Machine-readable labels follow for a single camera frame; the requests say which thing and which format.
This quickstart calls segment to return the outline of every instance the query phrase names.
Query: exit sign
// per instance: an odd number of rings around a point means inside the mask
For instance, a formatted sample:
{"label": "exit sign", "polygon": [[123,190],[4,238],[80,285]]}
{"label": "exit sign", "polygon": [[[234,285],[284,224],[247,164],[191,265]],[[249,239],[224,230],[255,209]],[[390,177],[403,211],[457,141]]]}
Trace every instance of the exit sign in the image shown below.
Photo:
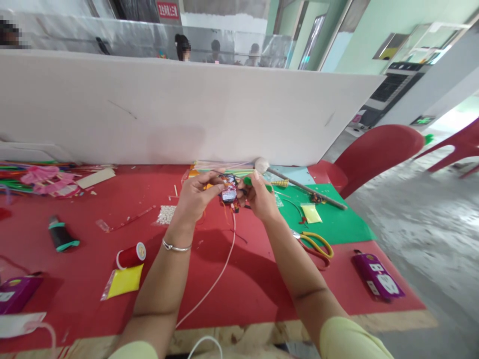
{"label": "exit sign", "polygon": [[435,119],[435,116],[419,116],[411,123],[411,126],[425,126],[430,124]]}
{"label": "exit sign", "polygon": [[178,20],[180,18],[180,12],[178,11],[178,5],[173,2],[158,1],[158,13],[160,18],[168,18]]}

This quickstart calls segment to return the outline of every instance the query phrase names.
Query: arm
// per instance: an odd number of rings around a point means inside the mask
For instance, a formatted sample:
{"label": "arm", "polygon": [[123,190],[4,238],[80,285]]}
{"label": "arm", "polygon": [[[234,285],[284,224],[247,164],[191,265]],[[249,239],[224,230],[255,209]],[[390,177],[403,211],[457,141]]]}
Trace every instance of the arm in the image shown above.
{"label": "arm", "polygon": [[[203,190],[207,183],[214,186]],[[196,221],[201,218],[206,205],[224,188],[218,173],[213,171],[185,181],[165,242],[179,248],[189,247]],[[130,342],[145,341],[153,346],[158,358],[166,356],[185,291],[189,263],[190,251],[167,251],[161,246],[117,348]]]}
{"label": "arm", "polygon": [[247,188],[247,197],[238,193],[244,206],[247,199],[255,215],[263,222],[268,234],[279,272],[293,299],[296,312],[303,322],[311,340],[319,348],[319,334],[323,324],[331,317],[346,317],[347,313],[328,289],[323,276],[309,255],[292,236],[279,213],[274,193],[269,193],[258,172],[251,176],[252,187]]}

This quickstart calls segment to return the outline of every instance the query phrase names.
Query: white partition board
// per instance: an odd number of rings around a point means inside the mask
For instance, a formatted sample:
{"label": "white partition board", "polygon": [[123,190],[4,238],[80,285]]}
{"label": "white partition board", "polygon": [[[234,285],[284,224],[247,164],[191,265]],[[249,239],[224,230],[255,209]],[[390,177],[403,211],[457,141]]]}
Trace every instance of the white partition board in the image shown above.
{"label": "white partition board", "polygon": [[0,51],[0,137],[96,164],[316,163],[383,76]]}

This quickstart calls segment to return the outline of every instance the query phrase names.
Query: concrete floor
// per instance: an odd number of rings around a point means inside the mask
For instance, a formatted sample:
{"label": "concrete floor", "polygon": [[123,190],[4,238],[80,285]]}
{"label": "concrete floor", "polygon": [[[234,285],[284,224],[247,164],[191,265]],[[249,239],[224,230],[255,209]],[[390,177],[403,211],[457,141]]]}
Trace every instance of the concrete floor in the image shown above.
{"label": "concrete floor", "polygon": [[[435,134],[432,145],[450,135],[427,133]],[[324,159],[336,160],[354,140],[343,132]],[[379,335],[396,359],[479,358],[479,174],[459,179],[449,168],[425,172],[451,151],[406,161],[347,198],[440,323]]]}

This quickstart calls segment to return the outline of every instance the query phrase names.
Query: wooden stick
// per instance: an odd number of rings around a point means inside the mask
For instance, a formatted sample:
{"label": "wooden stick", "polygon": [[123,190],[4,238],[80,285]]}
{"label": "wooden stick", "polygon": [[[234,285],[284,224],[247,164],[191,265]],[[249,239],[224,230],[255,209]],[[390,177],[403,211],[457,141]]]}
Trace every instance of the wooden stick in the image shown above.
{"label": "wooden stick", "polygon": [[291,178],[286,177],[285,175],[279,173],[278,171],[273,170],[271,167],[269,167],[269,168],[267,169],[267,171],[268,171],[269,173],[272,173],[273,175],[276,175],[276,176],[282,178],[283,180],[286,180],[286,179],[289,180],[290,183],[295,184],[295,185],[298,186],[299,188],[301,188],[301,189],[303,189],[303,190],[305,190],[305,191],[307,191],[307,192],[309,192],[309,193],[317,194],[318,196],[322,197],[326,202],[331,203],[331,204],[332,204],[333,206],[335,206],[335,207],[338,207],[338,208],[340,208],[340,209],[342,209],[342,210],[347,210],[347,209],[348,209],[348,207],[345,206],[345,205],[343,205],[342,203],[339,203],[338,201],[333,200],[332,198],[329,198],[329,197],[323,195],[322,193],[319,193],[319,192],[317,192],[317,191],[315,191],[315,190],[313,190],[313,189],[311,189],[311,188],[309,188],[309,187],[306,187],[305,185],[303,185],[303,184],[301,184],[301,183],[299,183],[299,182],[296,182],[295,180],[293,180],[293,179],[291,179]]}

